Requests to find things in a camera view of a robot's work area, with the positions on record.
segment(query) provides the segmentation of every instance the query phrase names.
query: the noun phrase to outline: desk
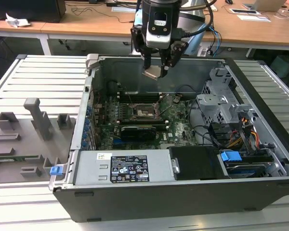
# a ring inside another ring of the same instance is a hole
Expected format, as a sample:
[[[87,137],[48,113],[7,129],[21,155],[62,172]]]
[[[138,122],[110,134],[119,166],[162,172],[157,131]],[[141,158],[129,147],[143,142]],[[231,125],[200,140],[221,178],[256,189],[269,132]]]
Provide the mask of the desk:
[[[81,4],[78,8],[92,7],[97,11],[116,16],[121,22],[134,19],[134,13],[112,12],[106,5],[94,6],[85,2],[67,2],[69,5]],[[52,55],[48,39],[77,39],[95,41],[129,42],[132,23],[120,23],[115,17],[108,17],[94,10],[77,16],[72,13],[75,6],[66,5],[66,13],[60,23],[30,22],[32,26],[14,28],[0,21],[0,35],[3,37],[38,38],[45,55]]]
[[[223,47],[240,47],[269,50],[289,50],[289,20],[274,17],[274,12],[266,12],[271,22],[242,21],[235,14],[230,14],[229,9],[244,9],[242,3],[253,3],[255,0],[234,0],[233,5],[228,5],[224,0],[215,3],[218,11],[214,12],[215,29],[221,33]],[[206,32],[201,48],[210,46],[213,36]]]
[[[274,17],[275,13],[265,13],[272,22],[242,21],[235,14],[230,14],[225,8],[241,8],[241,3],[252,3],[254,0],[234,0],[233,5],[227,5],[224,0],[215,3],[218,11],[214,12],[215,29],[223,37],[221,46],[253,49],[289,50],[289,20]],[[84,2],[67,2],[69,5]],[[107,17],[90,10],[77,16],[72,13],[72,6],[66,6],[66,14],[59,24],[33,22],[32,26],[14,28],[5,21],[0,21],[0,35],[7,37],[24,37],[40,39],[45,55],[51,55],[48,39],[78,39],[128,42],[131,40],[132,23],[120,23],[115,17]],[[122,22],[131,21],[134,13],[112,12],[110,7],[94,6],[101,13],[117,16]],[[200,51],[206,50],[213,41],[211,32],[204,35]]]

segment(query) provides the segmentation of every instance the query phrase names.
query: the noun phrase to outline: green circuit board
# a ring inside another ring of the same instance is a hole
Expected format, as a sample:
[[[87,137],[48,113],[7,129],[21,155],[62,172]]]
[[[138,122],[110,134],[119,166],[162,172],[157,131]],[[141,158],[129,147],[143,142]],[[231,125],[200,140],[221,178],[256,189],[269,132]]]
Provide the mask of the green circuit board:
[[[197,140],[192,133],[192,129],[187,120],[188,103],[179,101],[174,103],[175,95],[165,96],[155,107],[160,113],[162,121],[168,120],[167,129],[158,130],[156,138],[147,142],[122,142],[120,140],[120,125],[118,118],[123,118],[124,114],[130,115],[134,110],[128,107],[128,103],[120,103],[116,98],[109,97],[104,105],[99,106],[106,111],[105,122],[101,124],[96,121],[99,130],[99,150],[134,150],[134,149],[166,149],[169,146],[189,146],[197,145]],[[139,103],[139,107],[149,108],[149,103]],[[150,126],[150,122],[144,122],[145,126]]]

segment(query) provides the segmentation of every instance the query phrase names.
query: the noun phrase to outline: metal bracket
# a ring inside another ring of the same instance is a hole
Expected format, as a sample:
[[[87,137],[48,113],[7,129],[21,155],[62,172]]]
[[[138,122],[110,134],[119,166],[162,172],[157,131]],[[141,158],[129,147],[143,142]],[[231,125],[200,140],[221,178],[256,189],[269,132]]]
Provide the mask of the metal bracket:
[[[87,69],[93,69],[99,65],[98,63],[98,54],[88,54],[86,58],[86,67]]]

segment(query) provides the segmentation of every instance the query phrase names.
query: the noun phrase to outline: side panel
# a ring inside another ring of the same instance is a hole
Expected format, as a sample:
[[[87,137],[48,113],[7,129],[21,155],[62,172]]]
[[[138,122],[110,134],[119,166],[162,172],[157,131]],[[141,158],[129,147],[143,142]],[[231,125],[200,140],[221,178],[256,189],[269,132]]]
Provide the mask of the side panel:
[[[289,195],[289,180],[199,185],[54,190],[75,222],[262,210]]]

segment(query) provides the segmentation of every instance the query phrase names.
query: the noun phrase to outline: motherboard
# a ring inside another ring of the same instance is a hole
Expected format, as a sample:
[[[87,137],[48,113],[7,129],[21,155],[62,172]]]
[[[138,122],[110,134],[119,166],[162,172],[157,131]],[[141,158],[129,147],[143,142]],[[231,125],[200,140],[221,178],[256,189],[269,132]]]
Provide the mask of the motherboard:
[[[190,103],[191,100],[182,100],[175,94],[149,99],[106,97],[94,106],[92,120],[97,149],[167,149],[197,145],[195,132],[188,121]]]

